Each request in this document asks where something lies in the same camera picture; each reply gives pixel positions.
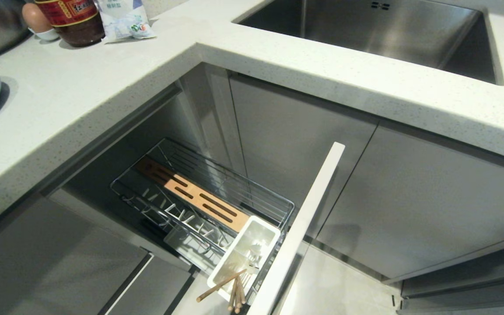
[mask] sink basin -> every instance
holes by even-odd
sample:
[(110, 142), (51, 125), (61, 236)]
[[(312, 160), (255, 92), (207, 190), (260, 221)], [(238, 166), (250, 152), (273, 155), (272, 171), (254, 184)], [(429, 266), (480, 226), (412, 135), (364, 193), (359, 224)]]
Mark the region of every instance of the sink basin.
[(275, 0), (240, 24), (497, 84), (478, 10), (427, 0)]

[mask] white quartz countertop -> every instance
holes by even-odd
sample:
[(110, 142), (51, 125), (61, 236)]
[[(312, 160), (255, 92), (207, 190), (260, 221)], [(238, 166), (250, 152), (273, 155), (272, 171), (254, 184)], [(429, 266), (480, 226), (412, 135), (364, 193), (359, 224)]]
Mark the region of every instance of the white quartz countertop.
[[(0, 214), (50, 172), (200, 62), (504, 155), (504, 85), (232, 23), (267, 0), (190, 0), (157, 38), (73, 49), (29, 38), (0, 56)], [(504, 81), (504, 1), (486, 12)]]

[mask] dish rack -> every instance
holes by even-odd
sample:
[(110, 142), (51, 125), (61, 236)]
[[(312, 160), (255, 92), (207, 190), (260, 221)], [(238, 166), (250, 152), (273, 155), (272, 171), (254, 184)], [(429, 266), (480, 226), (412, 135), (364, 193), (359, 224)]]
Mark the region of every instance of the dish rack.
[(253, 301), (283, 242), (294, 204), (262, 185), (223, 167), (212, 159), (164, 138), (110, 184), (120, 199), (163, 232), (164, 241), (210, 275), (238, 232), (166, 189), (141, 171), (142, 161), (158, 163), (173, 174), (211, 193), (238, 211), (256, 216), (280, 230), (280, 237), (258, 272), (247, 295)]

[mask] food package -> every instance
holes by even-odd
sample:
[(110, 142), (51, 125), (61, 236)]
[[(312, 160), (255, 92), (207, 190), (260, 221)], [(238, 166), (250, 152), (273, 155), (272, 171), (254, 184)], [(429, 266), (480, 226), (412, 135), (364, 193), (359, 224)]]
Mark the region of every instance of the food package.
[(96, 0), (106, 37), (103, 42), (156, 37), (141, 0)]

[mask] chopsticks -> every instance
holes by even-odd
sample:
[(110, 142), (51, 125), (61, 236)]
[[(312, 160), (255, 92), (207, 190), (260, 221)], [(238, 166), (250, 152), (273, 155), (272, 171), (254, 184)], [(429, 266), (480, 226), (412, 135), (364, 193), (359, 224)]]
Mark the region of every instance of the chopsticks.
[(205, 293), (202, 295), (198, 296), (196, 301), (201, 302), (203, 299), (208, 297), (211, 293), (217, 291), (220, 289), (223, 285), (226, 285), (230, 281), (234, 280), (232, 283), (232, 290), (231, 290), (231, 297), (228, 302), (228, 311), (233, 311), (238, 314), (240, 313), (240, 310), (242, 309), (242, 306), (246, 304), (246, 295), (244, 295), (244, 285), (242, 285), (242, 280), (240, 280), (240, 275), (244, 273), (247, 269), (238, 271), (238, 273), (235, 273), (234, 275), (224, 279), (223, 281), (219, 282), (215, 287), (212, 287), (211, 289), (208, 289)]
[[(236, 289), (233, 288), (234, 292), (234, 312), (236, 314), (240, 313), (240, 309), (244, 304), (246, 304), (246, 296), (244, 295), (244, 286), (242, 285), (242, 281), (240, 281), (240, 277), (236, 277), (234, 279), (234, 284), (233, 287), (236, 287)], [(229, 302), (228, 305), (229, 308), (232, 308), (232, 305)]]
[(200, 302), (202, 301), (202, 299), (205, 299), (206, 297), (208, 297), (211, 293), (217, 291), (220, 287), (222, 287), (223, 285), (226, 285), (226, 283), (228, 283), (229, 281), (231, 281), (232, 279), (238, 279), (238, 276), (240, 276), (241, 273), (244, 273), (246, 271), (246, 269), (244, 270), (241, 270), (241, 271), (238, 271), (238, 273), (235, 273), (234, 275), (224, 279), (223, 281), (221, 281), (220, 283), (218, 283), (215, 287), (212, 287), (211, 289), (208, 289), (208, 291), (206, 291), (205, 293), (203, 293), (202, 295), (198, 296), (198, 298), (196, 298), (196, 301)]

